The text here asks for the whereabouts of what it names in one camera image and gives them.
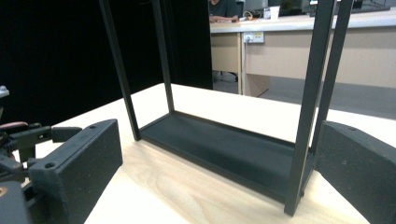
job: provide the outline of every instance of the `black stand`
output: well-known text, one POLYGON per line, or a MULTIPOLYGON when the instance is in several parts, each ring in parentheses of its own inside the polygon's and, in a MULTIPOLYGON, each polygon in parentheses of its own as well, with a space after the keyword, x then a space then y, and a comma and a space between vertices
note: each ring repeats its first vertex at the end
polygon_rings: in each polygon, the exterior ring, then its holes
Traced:
MULTIPOLYGON (((337 1, 318 3, 295 144, 175 111, 165 38, 165 31, 169 30, 168 21, 170 20, 168 15, 162 14, 162 11, 170 7, 170 4, 165 0, 152 0, 152 5, 169 113, 138 130, 130 93, 124 88, 127 81, 111 11, 107 0, 100 1, 135 140, 141 136, 150 143, 279 200, 285 204, 285 213, 292 216, 313 169, 315 149, 308 150, 308 146, 337 1)), ((342 1, 340 10, 345 13, 339 14, 337 23, 343 23, 346 26, 337 25, 334 34, 334 41, 338 41, 335 46, 341 49, 351 8, 352 0, 342 1)), ((327 115, 328 106, 326 105, 330 104, 340 57, 341 51, 331 56, 336 67, 334 67, 335 70, 333 69, 335 71, 332 73, 333 78, 326 79, 325 83, 325 86, 329 86, 331 90, 322 93, 327 96, 321 103, 325 110, 324 115, 327 115)), ((325 119, 326 116, 321 116, 317 121, 318 125, 325 119)))

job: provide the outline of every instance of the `light wood tabletop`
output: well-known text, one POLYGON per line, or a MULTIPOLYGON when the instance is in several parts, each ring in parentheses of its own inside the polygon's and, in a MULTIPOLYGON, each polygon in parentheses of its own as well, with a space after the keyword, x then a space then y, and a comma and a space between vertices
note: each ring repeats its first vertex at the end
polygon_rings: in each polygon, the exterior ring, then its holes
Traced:
MULTIPOLYGON (((299 105, 178 85, 172 90, 178 111, 294 142, 299 105)), ((132 99, 139 127, 167 113, 163 84, 133 94, 132 99)), ((85 128, 104 119, 119 122, 123 165, 86 223, 367 223, 318 172, 313 172, 290 217, 283 213, 283 203, 144 140, 136 142, 122 99, 56 126, 85 128)), ((334 110, 329 119, 396 146, 395 120, 334 110)), ((40 144, 37 156, 57 146, 40 144)))

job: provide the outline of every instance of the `wall outlet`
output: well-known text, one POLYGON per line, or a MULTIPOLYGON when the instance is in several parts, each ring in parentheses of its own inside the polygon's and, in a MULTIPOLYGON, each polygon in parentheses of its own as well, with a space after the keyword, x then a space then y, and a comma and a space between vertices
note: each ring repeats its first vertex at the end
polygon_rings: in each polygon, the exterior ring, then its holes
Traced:
POLYGON ((244 43, 264 43, 264 31, 244 32, 244 43))

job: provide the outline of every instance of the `person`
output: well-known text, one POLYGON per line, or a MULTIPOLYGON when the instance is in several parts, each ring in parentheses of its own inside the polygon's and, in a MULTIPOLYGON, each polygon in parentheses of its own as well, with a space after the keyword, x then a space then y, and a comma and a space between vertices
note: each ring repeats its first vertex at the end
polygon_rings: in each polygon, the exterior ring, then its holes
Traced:
POLYGON ((239 21, 235 0, 209 0, 209 20, 239 21))

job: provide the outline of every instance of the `metal rod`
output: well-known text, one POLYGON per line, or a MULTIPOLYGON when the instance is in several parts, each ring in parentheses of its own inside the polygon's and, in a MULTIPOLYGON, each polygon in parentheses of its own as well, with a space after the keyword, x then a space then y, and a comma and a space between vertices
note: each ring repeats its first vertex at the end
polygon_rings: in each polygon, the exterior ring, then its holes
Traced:
POLYGON ((108 0, 99 0, 102 11, 103 20, 105 22, 108 41, 110 43, 111 52, 113 54, 114 64, 116 65, 117 75, 119 77, 122 96, 128 112, 129 121, 131 122, 134 140, 141 139, 140 131, 137 126, 136 115, 134 114, 134 105, 132 104, 131 92, 129 90, 128 79, 126 77, 125 68, 122 61, 120 45, 117 38, 116 28, 114 26, 113 17, 111 15, 110 4, 108 0))
POLYGON ((175 110, 175 106, 173 101, 171 78, 169 72, 169 62, 168 62, 168 55, 167 55, 166 42, 165 42, 165 32, 164 32, 164 23, 165 23, 164 20, 166 20, 166 14, 162 14, 161 5, 165 7, 166 6, 165 1, 152 0, 152 8, 154 11, 154 19, 155 19, 155 29, 157 31, 158 46, 160 48, 160 56, 161 56, 161 66, 163 69, 163 82, 165 85, 166 99, 168 102, 169 112, 173 112, 175 110))
POLYGON ((306 155, 315 119, 318 94, 326 60, 329 37, 332 30, 332 18, 336 2, 337 0, 318 2, 306 70, 300 120, 290 168, 289 188, 284 209, 285 213, 291 216, 294 215, 297 204, 301 198, 301 185, 306 155))
POLYGON ((337 26, 332 38, 332 49, 329 56, 329 62, 326 70, 326 77, 323 84, 323 91, 320 97, 317 122, 312 139, 311 152, 315 153, 318 146, 318 137, 320 126, 323 120, 327 118, 332 100, 332 91, 334 90, 335 79, 337 78, 338 66, 340 64, 341 54, 343 52, 344 42, 347 34, 347 25, 349 24, 350 11, 352 10, 353 0, 343 0, 338 10, 337 26))

